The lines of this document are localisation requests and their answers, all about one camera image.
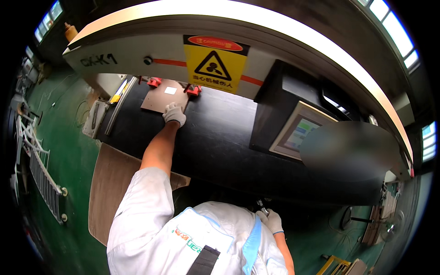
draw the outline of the caution label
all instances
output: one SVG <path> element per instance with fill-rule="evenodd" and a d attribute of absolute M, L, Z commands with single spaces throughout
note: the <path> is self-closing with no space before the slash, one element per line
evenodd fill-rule
<path fill-rule="evenodd" d="M 235 94 L 249 46 L 218 37 L 184 35 L 188 82 Z"/>

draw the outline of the metal rail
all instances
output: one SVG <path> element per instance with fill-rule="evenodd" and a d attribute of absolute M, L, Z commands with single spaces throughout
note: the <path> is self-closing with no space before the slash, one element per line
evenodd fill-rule
<path fill-rule="evenodd" d="M 63 224 L 63 221 L 66 221 L 66 216 L 60 212 L 59 207 L 59 197 L 63 196 L 63 191 L 55 184 L 35 150 L 32 150 L 31 152 L 29 165 L 32 177 L 44 202 L 58 223 Z"/>
<path fill-rule="evenodd" d="M 110 135 L 111 130 L 113 129 L 113 124 L 116 120 L 117 114 L 119 113 L 119 110 L 121 109 L 122 104 L 124 103 L 125 99 L 127 98 L 128 93 L 130 92 L 130 90 L 132 89 L 132 87 L 134 86 L 134 84 L 136 84 L 138 78 L 137 77 L 132 77 L 132 79 L 130 80 L 130 82 L 128 83 L 128 87 L 125 90 L 125 92 L 122 94 L 121 98 L 119 99 L 116 108 L 114 109 L 113 114 L 111 115 L 109 124 L 107 125 L 107 129 L 106 129 L 106 135 Z"/>

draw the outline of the blue collar trim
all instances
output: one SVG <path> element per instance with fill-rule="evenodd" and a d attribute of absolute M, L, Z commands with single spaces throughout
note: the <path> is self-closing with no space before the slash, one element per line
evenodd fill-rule
<path fill-rule="evenodd" d="M 258 248 L 261 242 L 261 220 L 255 215 L 255 224 L 253 229 L 243 245 L 243 256 L 246 259 L 246 264 L 243 266 L 243 271 L 246 275 L 250 275 L 253 264 L 257 260 Z"/>

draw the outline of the hand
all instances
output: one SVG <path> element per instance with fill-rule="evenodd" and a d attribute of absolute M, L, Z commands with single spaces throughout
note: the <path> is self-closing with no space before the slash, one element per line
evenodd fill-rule
<path fill-rule="evenodd" d="M 284 232 L 284 230 L 281 227 L 280 216 L 277 213 L 275 213 L 272 209 L 268 209 L 268 212 L 269 212 L 268 216 L 266 216 L 261 211 L 257 211 L 255 214 L 257 214 L 260 217 L 261 222 L 269 228 L 272 234 Z"/>
<path fill-rule="evenodd" d="M 169 105 L 165 107 L 165 113 L 162 115 L 162 117 L 165 120 L 165 123 L 168 121 L 177 121 L 180 123 L 180 126 L 182 127 L 185 124 L 185 121 L 187 121 L 186 115 L 183 114 L 181 106 L 176 106 L 175 102 L 171 102 Z"/>

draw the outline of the company logo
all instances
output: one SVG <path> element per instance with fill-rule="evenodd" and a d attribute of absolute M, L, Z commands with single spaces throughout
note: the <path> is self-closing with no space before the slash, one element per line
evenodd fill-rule
<path fill-rule="evenodd" d="M 237 43 L 218 37 L 211 36 L 193 36 L 188 38 L 188 41 L 197 45 L 216 48 L 226 51 L 242 51 L 243 47 Z"/>
<path fill-rule="evenodd" d="M 200 253 L 200 251 L 202 250 L 201 247 L 199 247 L 198 245 L 196 245 L 192 239 L 190 235 L 187 235 L 185 233 L 183 233 L 182 231 L 180 231 L 177 227 L 175 230 L 172 230 L 171 233 L 175 233 L 177 236 L 181 237 L 183 240 L 187 241 L 187 246 L 189 248 L 191 248 L 193 251 Z"/>

